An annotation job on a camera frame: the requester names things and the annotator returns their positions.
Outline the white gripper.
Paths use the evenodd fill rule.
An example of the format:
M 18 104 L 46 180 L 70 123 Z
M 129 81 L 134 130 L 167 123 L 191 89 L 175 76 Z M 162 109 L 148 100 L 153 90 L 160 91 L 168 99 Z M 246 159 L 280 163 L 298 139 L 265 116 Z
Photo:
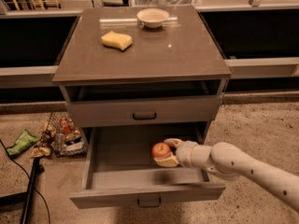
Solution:
M 155 162 L 167 168 L 177 167 L 179 164 L 185 168 L 193 168 L 192 151 L 197 143 L 192 141 L 182 141 L 178 138 L 167 138 L 164 140 L 170 147 L 176 148 L 176 156 L 170 152 L 163 157 L 155 158 Z

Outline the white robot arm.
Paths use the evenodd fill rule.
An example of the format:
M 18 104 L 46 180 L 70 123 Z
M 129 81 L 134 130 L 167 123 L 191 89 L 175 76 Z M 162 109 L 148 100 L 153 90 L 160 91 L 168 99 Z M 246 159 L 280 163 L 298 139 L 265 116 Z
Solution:
M 155 144 L 151 154 L 162 167 L 181 165 L 202 169 L 224 180 L 236 180 L 242 175 L 299 211 L 299 177 L 258 161 L 232 144 L 219 142 L 203 146 L 193 141 L 169 138 Z

